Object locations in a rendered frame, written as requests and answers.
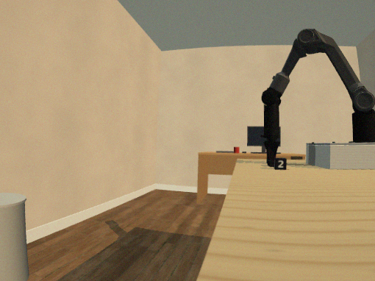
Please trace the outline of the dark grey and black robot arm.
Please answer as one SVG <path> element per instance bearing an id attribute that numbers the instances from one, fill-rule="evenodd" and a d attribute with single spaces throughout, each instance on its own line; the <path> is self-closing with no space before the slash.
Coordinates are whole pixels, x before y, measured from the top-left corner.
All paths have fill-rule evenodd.
<path id="1" fill-rule="evenodd" d="M 264 123 L 279 123 L 280 97 L 290 82 L 290 73 L 300 58 L 319 52 L 326 53 L 352 100 L 353 141 L 349 143 L 375 142 L 374 95 L 359 81 L 334 39 L 316 29 L 303 29 L 298 33 L 282 71 L 273 76 L 270 87 L 262 93 Z"/>

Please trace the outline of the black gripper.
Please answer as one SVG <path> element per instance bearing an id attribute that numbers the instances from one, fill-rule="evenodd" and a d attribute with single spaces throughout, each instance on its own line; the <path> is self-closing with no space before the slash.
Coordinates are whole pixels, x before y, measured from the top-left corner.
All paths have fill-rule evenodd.
<path id="1" fill-rule="evenodd" d="M 261 137 L 270 137 L 267 138 L 267 140 L 265 140 L 265 142 L 263 143 L 265 145 L 265 148 L 267 147 L 266 152 L 268 155 L 268 159 L 274 160 L 274 158 L 276 157 L 277 149 L 280 144 L 280 141 L 276 141 L 277 137 L 280 138 L 279 123 L 264 123 L 264 135 L 261 135 Z"/>

